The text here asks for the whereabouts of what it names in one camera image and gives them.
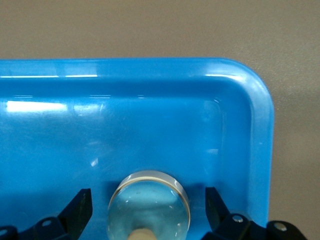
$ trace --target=metal screw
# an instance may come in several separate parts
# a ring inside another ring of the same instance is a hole
[[[282,232],[287,231],[287,227],[281,222],[274,223],[274,227]]]
[[[234,215],[234,216],[232,217],[232,219],[233,219],[233,221],[235,221],[235,222],[237,222],[237,223],[242,223],[242,222],[244,221],[244,219],[243,219],[241,216],[239,216],[239,215]]]

